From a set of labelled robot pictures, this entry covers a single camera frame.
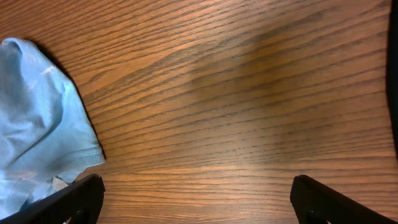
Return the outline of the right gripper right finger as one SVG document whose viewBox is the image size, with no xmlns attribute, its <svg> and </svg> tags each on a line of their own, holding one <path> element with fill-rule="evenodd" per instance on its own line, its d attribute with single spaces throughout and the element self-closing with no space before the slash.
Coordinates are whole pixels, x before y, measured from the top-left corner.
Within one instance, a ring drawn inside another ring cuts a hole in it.
<svg viewBox="0 0 398 224">
<path fill-rule="evenodd" d="M 397 224 L 307 175 L 294 177 L 290 202 L 300 224 Z"/>
</svg>

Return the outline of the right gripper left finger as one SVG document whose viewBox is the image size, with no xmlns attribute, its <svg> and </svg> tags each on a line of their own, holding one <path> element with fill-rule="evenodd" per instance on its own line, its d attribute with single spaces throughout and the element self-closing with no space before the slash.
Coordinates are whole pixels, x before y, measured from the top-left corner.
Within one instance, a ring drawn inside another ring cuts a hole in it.
<svg viewBox="0 0 398 224">
<path fill-rule="evenodd" d="M 105 187 L 98 174 L 90 174 L 68 187 L 11 215 L 1 224 L 96 224 Z"/>
</svg>

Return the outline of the light blue printed t-shirt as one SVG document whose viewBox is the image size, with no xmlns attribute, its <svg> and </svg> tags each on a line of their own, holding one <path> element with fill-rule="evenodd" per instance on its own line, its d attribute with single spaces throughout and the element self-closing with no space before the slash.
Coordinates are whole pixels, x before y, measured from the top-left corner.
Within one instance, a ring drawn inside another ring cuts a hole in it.
<svg viewBox="0 0 398 224">
<path fill-rule="evenodd" d="M 1 217 L 105 157 L 73 82 L 32 42 L 1 43 Z"/>
</svg>

